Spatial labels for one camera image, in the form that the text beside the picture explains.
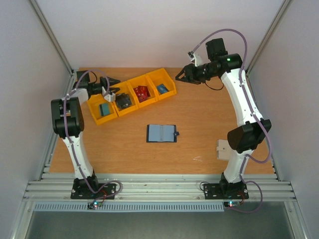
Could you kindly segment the teal credit card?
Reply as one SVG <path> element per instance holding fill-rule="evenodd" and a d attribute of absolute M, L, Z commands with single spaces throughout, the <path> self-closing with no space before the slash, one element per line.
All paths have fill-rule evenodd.
<path fill-rule="evenodd" d="M 99 105 L 100 116 L 108 116 L 110 114 L 109 104 L 103 103 Z"/>

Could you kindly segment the blue card holder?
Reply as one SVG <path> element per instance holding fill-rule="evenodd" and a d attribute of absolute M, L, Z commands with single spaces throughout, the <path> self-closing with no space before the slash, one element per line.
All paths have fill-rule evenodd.
<path fill-rule="evenodd" d="M 147 125 L 147 143 L 177 142 L 179 132 L 176 125 L 172 124 L 148 124 Z"/>

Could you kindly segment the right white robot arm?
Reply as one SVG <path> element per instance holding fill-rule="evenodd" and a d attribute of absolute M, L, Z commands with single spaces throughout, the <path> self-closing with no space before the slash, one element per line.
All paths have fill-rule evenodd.
<path fill-rule="evenodd" d="M 222 38 L 206 43 L 209 63 L 203 63 L 194 51 L 188 53 L 191 64 L 176 75 L 177 81 L 199 85 L 218 77 L 226 87 L 233 104 L 237 127 L 227 134 L 227 149 L 230 150 L 228 164 L 219 183 L 205 183 L 206 199 L 247 199 L 247 183 L 243 174 L 257 146 L 271 129 L 271 122 L 264 119 L 255 105 L 247 85 L 243 61 L 239 54 L 228 54 Z"/>

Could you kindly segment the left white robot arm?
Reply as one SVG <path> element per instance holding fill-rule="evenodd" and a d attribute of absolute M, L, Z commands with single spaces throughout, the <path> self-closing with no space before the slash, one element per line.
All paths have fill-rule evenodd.
<path fill-rule="evenodd" d="M 74 167 L 72 199 L 112 200 L 121 191 L 122 183 L 116 180 L 99 183 L 93 166 L 90 164 L 83 140 L 84 118 L 81 106 L 92 96 L 101 96 L 111 103 L 119 90 L 114 85 L 120 80 L 109 78 L 106 74 L 90 81 L 89 74 L 96 70 L 78 71 L 76 81 L 65 97 L 52 100 L 52 127 L 65 143 Z"/>

